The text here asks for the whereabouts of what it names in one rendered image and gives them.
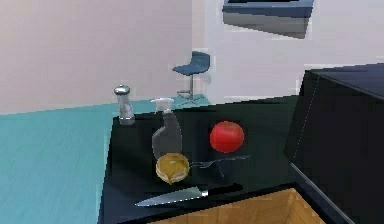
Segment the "silver pepper shaker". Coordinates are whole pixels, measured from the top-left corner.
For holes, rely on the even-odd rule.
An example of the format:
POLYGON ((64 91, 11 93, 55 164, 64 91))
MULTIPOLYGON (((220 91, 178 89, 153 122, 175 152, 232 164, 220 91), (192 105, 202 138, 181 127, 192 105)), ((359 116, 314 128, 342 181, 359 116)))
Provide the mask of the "silver pepper shaker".
POLYGON ((135 122, 135 115, 129 99, 130 88, 126 85, 119 85, 114 88, 114 93, 119 104, 119 122, 121 125, 132 125, 135 122))

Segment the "black kitchen counter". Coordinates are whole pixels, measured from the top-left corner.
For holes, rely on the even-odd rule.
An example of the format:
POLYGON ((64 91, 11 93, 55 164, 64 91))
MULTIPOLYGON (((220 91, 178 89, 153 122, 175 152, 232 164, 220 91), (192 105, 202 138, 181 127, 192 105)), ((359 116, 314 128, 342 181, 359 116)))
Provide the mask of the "black kitchen counter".
POLYGON ((160 113, 138 114, 131 126, 113 119, 98 224, 147 224, 151 221, 213 208, 292 188, 314 207, 327 224, 351 224, 292 167, 284 154, 297 98, 295 96, 205 105, 174 111, 182 132, 182 153, 192 162, 218 163, 193 168, 189 176, 169 185, 155 173, 151 147, 153 133, 163 125, 160 113), (209 133, 221 121, 239 123, 245 133, 234 154, 215 151, 209 133), (138 207, 137 202, 160 194, 198 186, 211 189, 240 184, 242 189, 159 206, 138 207))

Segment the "round brown bread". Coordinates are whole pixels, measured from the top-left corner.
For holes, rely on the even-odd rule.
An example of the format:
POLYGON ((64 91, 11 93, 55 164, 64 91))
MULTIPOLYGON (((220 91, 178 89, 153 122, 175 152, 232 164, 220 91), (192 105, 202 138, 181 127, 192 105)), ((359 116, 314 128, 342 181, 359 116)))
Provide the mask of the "round brown bread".
POLYGON ((157 176, 170 185, 184 180, 189 169, 188 159, 180 153, 167 153, 156 162, 157 176))

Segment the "black fridge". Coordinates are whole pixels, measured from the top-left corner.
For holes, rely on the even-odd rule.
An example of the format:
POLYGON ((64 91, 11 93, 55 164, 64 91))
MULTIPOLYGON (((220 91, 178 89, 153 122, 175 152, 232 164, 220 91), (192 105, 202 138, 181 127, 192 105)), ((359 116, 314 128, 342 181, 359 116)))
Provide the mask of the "black fridge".
POLYGON ((307 70, 287 158, 355 224, 384 224, 384 63, 307 70))

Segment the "grey spray bottle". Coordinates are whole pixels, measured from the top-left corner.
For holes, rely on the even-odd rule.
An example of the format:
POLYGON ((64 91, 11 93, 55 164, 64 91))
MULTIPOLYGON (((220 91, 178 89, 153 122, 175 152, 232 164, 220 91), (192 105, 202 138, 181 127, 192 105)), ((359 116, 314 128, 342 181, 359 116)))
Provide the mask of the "grey spray bottle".
POLYGON ((177 117, 172 111, 172 98, 152 100, 156 111, 162 113, 163 126, 152 135, 152 149, 156 159, 167 153, 180 153, 182 150, 182 134, 177 117))

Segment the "dark metal fork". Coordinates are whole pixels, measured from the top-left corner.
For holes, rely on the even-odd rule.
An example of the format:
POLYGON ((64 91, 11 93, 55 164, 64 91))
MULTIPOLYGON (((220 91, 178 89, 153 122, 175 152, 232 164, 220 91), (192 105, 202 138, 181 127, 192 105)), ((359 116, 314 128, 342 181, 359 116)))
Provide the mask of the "dark metal fork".
POLYGON ((249 159, 250 155, 240 155, 234 157, 218 158, 211 161, 190 162, 189 167, 192 169, 194 177, 203 178, 221 178, 224 179, 225 175, 222 170, 221 163, 225 161, 236 161, 249 159))

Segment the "red tomato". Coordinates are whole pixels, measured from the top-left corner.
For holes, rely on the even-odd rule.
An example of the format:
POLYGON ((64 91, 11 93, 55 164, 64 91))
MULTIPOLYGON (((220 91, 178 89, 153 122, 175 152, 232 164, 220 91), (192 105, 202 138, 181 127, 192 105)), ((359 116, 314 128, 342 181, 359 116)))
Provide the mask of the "red tomato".
POLYGON ((210 144, 216 151, 232 153, 242 146, 244 138, 244 131, 239 124, 222 121, 213 127, 210 133, 210 144))

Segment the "blue swivel stool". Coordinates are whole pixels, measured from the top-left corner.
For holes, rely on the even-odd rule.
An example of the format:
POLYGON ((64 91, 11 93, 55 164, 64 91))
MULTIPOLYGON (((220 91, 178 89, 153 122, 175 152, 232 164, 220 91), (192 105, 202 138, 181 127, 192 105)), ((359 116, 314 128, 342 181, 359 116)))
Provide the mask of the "blue swivel stool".
POLYGON ((173 71, 190 78, 190 88, 180 90, 177 95, 186 99, 188 102, 195 102, 194 96, 194 76, 205 73, 210 68, 210 55, 200 51, 193 51, 190 62, 186 65, 175 66, 173 71))

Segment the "framed wall picture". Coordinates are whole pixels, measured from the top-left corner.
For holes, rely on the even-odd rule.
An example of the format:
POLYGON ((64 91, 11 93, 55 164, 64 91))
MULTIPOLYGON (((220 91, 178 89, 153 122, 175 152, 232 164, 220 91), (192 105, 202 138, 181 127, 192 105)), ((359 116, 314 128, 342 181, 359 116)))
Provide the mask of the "framed wall picture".
POLYGON ((224 0, 227 25, 304 39, 314 0, 224 0))

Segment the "black handled kitchen knife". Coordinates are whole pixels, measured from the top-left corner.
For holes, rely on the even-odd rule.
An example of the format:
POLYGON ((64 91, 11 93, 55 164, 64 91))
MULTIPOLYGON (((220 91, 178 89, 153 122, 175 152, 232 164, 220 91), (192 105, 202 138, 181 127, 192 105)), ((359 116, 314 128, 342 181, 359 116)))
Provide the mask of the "black handled kitchen knife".
POLYGON ((165 205, 178 203, 183 201, 189 201, 194 199, 200 199, 203 197, 220 195, 225 193, 241 191, 243 186, 238 183, 234 183, 228 186, 221 186, 212 189, 200 189, 199 187, 189 187, 182 190, 165 193, 156 197, 148 198, 136 203, 138 207, 149 207, 157 205, 165 205))

